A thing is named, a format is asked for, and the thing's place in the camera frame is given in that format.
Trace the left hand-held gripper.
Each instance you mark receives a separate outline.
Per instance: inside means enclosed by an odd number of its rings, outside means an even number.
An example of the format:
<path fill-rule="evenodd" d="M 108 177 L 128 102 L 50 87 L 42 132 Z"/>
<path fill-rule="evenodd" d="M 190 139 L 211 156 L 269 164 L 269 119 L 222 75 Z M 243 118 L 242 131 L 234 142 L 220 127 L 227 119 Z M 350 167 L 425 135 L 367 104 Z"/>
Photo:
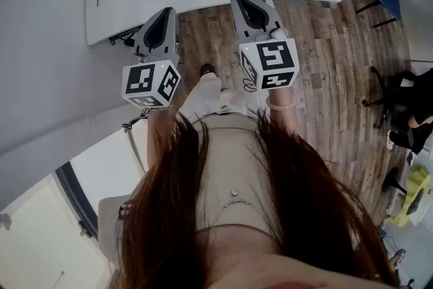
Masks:
<path fill-rule="evenodd" d="M 175 54 L 178 17 L 174 8 L 155 13 L 135 37 L 135 55 L 166 53 L 166 57 L 149 55 L 145 61 L 122 70 L 122 98 L 138 108 L 165 109 L 181 81 Z"/>

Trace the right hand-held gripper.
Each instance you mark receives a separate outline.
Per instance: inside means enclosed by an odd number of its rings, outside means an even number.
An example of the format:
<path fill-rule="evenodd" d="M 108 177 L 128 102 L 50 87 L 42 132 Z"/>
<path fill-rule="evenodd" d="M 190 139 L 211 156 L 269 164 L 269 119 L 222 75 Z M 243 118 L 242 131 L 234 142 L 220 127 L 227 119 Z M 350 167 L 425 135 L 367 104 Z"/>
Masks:
<path fill-rule="evenodd" d="M 241 42 L 240 64 L 253 85 L 258 90 L 291 87 L 300 71 L 298 54 L 275 8 L 263 0 L 230 0 L 230 5 Z"/>

